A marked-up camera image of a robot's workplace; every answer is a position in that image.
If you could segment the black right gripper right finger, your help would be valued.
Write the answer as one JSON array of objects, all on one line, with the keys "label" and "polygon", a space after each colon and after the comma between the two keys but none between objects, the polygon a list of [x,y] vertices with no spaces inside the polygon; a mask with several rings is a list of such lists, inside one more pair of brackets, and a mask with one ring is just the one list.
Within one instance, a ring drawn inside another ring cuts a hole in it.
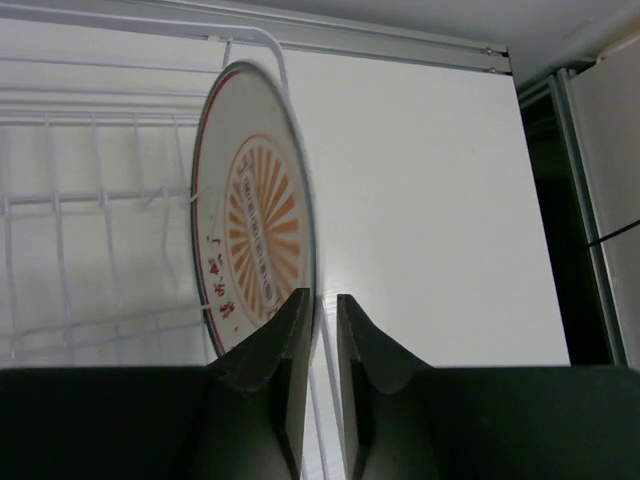
[{"label": "black right gripper right finger", "polygon": [[426,407],[411,384],[427,364],[337,296],[337,344],[349,479],[433,479]]}]

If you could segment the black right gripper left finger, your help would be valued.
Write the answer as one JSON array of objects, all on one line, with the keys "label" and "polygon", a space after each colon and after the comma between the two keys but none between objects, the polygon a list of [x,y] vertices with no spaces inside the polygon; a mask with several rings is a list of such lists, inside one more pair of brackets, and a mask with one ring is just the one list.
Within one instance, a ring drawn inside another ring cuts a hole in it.
[{"label": "black right gripper left finger", "polygon": [[309,290],[209,369],[207,477],[298,479],[309,369]]}]

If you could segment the white plate orange sunburst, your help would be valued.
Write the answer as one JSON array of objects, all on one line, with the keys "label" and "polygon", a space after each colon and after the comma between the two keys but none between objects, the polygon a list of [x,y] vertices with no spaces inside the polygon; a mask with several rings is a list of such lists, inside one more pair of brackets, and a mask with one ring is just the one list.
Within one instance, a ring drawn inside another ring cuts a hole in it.
[{"label": "white plate orange sunburst", "polygon": [[303,139],[283,89],[255,61],[228,65],[204,103],[190,233],[203,318],[219,356],[271,320],[294,290],[317,289]]}]

